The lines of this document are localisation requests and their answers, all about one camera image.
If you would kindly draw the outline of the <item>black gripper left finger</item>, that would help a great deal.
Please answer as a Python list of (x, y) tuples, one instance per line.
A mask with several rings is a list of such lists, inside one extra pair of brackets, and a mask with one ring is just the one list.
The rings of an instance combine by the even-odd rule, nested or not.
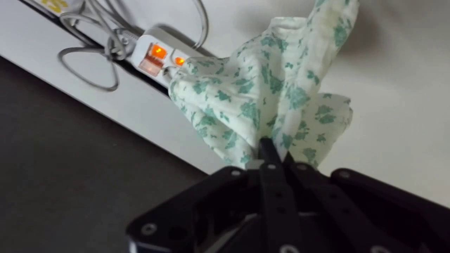
[(271, 139), (260, 141), (259, 157), (267, 253), (299, 253), (295, 201)]

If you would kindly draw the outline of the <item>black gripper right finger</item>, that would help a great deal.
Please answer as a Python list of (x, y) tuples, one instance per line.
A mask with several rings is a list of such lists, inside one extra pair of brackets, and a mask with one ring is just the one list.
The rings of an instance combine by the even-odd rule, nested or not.
[(291, 155), (284, 163), (329, 219), (346, 253), (398, 253), (398, 243), (377, 229), (340, 187), (309, 164), (295, 162)]

